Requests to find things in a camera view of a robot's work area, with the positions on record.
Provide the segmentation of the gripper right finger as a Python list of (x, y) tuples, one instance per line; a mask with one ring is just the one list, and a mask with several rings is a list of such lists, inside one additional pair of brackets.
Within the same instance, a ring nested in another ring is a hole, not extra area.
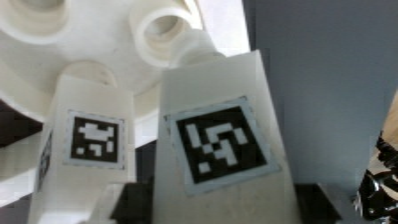
[(295, 192), (304, 224), (338, 224), (343, 218), (326, 186), (318, 183), (297, 184)]

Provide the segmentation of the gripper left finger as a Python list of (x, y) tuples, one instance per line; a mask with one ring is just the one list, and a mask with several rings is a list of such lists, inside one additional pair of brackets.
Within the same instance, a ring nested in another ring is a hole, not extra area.
[(153, 185), (112, 183), (80, 224), (153, 224)]

